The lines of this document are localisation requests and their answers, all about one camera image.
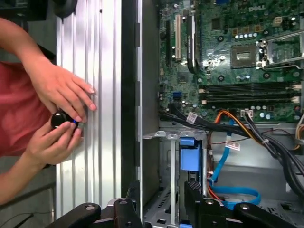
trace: cable tie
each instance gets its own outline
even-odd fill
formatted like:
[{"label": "cable tie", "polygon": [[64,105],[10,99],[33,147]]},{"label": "cable tie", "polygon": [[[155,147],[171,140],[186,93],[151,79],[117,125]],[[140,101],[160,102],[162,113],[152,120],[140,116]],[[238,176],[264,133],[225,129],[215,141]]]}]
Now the cable tie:
[{"label": "cable tie", "polygon": [[265,139],[265,140],[262,141],[262,144],[265,144],[265,143],[268,143],[268,142],[269,142],[269,140]]}]

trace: person's arm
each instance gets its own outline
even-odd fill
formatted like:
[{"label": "person's arm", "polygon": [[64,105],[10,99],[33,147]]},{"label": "person's arm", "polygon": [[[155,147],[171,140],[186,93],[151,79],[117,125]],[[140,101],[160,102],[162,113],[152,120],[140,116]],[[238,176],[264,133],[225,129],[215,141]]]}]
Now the person's arm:
[{"label": "person's arm", "polygon": [[81,130],[65,122],[52,130],[48,121],[31,138],[16,164],[0,174],[0,205],[12,200],[46,164],[59,164],[81,142]]},{"label": "person's arm", "polygon": [[45,59],[37,43],[15,23],[0,18],[0,47],[17,56],[23,64],[34,59]]},{"label": "person's arm", "polygon": [[23,154],[7,172],[0,174],[0,205],[13,199],[45,165]]},{"label": "person's arm", "polygon": [[57,108],[61,108],[77,122],[86,122],[84,104],[92,111],[97,109],[88,96],[94,94],[91,85],[52,64],[20,26],[0,18],[0,29],[0,48],[21,60],[41,102],[48,110],[54,113]]}]

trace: blue drive bay latch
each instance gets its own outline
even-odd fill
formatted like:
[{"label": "blue drive bay latch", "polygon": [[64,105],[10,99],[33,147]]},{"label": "blue drive bay latch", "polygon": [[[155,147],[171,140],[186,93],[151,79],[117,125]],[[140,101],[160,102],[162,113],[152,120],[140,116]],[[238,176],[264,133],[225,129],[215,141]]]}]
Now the blue drive bay latch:
[{"label": "blue drive bay latch", "polygon": [[184,171],[200,170],[201,143],[194,138],[180,138],[180,169]]}]

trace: ram slot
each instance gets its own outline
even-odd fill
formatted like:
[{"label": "ram slot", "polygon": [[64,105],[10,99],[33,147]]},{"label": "ram slot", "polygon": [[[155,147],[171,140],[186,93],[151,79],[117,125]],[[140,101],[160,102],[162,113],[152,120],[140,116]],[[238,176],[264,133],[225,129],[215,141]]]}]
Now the ram slot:
[{"label": "ram slot", "polygon": [[210,94],[235,94],[235,93],[275,93],[289,91],[295,88],[293,82],[274,82],[274,83],[250,83],[238,85],[211,85],[206,86],[205,90]]},{"label": "ram slot", "polygon": [[213,95],[205,96],[202,100],[202,104],[220,104],[220,103],[235,103],[235,102],[272,102],[272,103],[284,103],[293,102],[295,97],[300,96],[300,93],[285,93],[285,94],[271,94],[271,95]]}]

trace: metal side panel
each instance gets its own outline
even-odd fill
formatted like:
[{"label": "metal side panel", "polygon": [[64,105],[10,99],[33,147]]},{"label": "metal side panel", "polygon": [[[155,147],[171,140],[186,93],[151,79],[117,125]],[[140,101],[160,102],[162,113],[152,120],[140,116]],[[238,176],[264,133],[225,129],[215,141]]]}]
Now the metal side panel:
[{"label": "metal side panel", "polygon": [[96,90],[84,142],[57,165],[57,218],[121,196],[121,0],[79,0],[57,21],[57,64]]}]

